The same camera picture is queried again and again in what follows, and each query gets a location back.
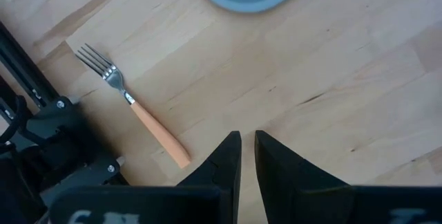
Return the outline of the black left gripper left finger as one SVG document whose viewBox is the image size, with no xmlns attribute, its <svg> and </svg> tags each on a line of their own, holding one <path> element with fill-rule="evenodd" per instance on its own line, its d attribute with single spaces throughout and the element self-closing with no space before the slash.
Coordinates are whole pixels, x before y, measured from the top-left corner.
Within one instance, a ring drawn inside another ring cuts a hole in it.
<svg viewBox="0 0 442 224">
<path fill-rule="evenodd" d="M 241 179 L 242 140 L 232 131 L 210 156 L 178 186 L 217 187 L 221 190 L 222 221 L 237 224 Z"/>
</svg>

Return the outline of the fork with orange handle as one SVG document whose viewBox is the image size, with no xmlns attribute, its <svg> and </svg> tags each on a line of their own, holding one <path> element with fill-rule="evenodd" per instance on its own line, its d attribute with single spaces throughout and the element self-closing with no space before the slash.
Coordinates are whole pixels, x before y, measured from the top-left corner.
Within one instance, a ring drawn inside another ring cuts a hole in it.
<svg viewBox="0 0 442 224">
<path fill-rule="evenodd" d="M 180 168 L 185 168 L 191 163 L 191 157 L 184 146 L 126 90 L 120 69 L 107 56 L 84 44 L 75 52 L 75 57 L 95 71 L 109 86 L 118 90 L 135 115 Z"/>
</svg>

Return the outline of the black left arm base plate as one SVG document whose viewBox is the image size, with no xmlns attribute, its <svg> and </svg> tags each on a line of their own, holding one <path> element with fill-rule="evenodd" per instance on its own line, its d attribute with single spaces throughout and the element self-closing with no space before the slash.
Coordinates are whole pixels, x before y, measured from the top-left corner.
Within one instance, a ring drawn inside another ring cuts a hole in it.
<svg viewBox="0 0 442 224">
<path fill-rule="evenodd" d="M 0 135 L 0 222 L 35 223 L 73 187 L 127 185 L 123 159 L 103 146 L 67 98 L 29 112 L 19 95 L 0 97 L 8 128 Z"/>
</svg>

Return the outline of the black metal table frame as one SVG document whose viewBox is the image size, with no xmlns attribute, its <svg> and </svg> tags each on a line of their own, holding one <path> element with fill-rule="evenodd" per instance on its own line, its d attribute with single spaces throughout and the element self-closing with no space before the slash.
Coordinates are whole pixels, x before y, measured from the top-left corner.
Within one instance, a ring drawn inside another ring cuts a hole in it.
<svg viewBox="0 0 442 224">
<path fill-rule="evenodd" d="M 40 109 L 59 97 L 52 84 L 1 21 L 0 62 Z"/>
</svg>

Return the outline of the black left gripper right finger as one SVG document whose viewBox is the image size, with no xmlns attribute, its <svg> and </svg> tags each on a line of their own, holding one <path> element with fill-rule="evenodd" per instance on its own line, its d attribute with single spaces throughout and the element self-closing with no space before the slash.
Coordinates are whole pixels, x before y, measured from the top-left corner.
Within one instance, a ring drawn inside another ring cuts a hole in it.
<svg viewBox="0 0 442 224">
<path fill-rule="evenodd" d="M 255 134 L 256 174 L 269 224 L 347 224 L 349 185 L 265 131 Z"/>
</svg>

